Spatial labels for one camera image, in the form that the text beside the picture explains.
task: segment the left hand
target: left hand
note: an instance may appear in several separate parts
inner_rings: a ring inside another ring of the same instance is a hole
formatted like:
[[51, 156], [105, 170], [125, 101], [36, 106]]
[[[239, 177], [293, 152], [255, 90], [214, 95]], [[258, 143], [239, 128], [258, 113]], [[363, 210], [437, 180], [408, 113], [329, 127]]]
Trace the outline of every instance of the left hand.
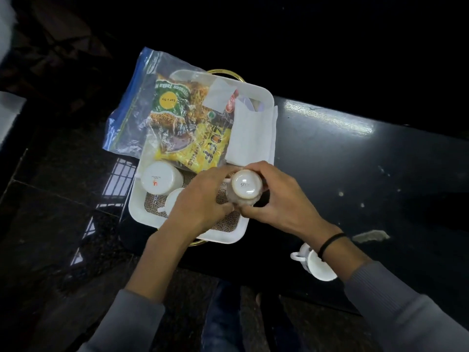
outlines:
[[232, 203], [220, 205], [215, 199], [223, 179], [240, 169], [225, 165], [197, 174], [179, 194], [163, 226], [171, 226], [172, 231], [178, 231], [191, 241], [211, 229], [218, 220], [234, 210]]

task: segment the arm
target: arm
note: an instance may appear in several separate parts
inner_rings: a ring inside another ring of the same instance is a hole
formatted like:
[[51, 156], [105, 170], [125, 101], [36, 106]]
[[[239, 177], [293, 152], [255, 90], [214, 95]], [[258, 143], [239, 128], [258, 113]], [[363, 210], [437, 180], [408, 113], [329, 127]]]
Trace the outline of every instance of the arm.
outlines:
[[224, 166], [201, 172], [180, 193], [168, 219], [148, 238], [125, 289], [79, 352], [149, 350], [165, 311], [167, 286], [186, 248], [234, 209], [215, 198], [223, 179], [237, 170]]
[[[246, 168], [265, 178], [270, 201], [265, 207], [241, 207], [243, 216], [294, 234], [316, 252], [328, 238], [342, 232], [320, 217], [294, 178], [266, 162]], [[385, 351], [469, 351], [468, 331], [347, 237], [332, 242], [323, 259], [345, 283], [346, 296]]]

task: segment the black wristband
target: black wristband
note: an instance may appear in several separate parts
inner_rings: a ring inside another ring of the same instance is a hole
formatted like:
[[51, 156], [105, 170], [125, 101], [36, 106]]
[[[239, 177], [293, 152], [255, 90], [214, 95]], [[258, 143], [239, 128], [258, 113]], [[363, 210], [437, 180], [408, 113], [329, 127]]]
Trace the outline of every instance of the black wristband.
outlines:
[[342, 238], [342, 237], [347, 237], [347, 235], [345, 233], [338, 233], [334, 236], [332, 236], [331, 238], [329, 238], [327, 241], [324, 242], [324, 244], [321, 246], [320, 248], [320, 251], [318, 252], [318, 257], [320, 258], [320, 260], [323, 260], [322, 259], [322, 256], [324, 254], [324, 251], [325, 249], [332, 243], [334, 242], [335, 240], [339, 239], [339, 238]]

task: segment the right hand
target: right hand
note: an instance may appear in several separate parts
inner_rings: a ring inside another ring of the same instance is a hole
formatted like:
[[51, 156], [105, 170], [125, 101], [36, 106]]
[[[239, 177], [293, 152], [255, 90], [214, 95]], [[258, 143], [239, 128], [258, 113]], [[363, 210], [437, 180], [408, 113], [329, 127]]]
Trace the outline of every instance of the right hand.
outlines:
[[342, 232], [336, 225], [328, 223], [319, 215], [293, 177], [266, 161], [252, 163], [244, 169], [253, 170], [263, 176], [270, 190], [270, 199], [266, 206], [239, 207], [244, 217], [298, 236], [313, 248]]

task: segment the black table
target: black table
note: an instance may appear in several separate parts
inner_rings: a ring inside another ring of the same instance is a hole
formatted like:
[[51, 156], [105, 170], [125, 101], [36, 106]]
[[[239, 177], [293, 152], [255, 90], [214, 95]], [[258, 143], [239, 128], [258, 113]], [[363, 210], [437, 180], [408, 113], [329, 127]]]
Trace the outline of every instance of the black table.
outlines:
[[[469, 327], [469, 142], [288, 99], [275, 103], [275, 165], [348, 236], [384, 230], [390, 239], [359, 247]], [[126, 248], [141, 254], [153, 231], [125, 208], [119, 232]], [[250, 220], [239, 242], [190, 247], [180, 267], [356, 312], [338, 279], [316, 280], [290, 259], [301, 244]]]

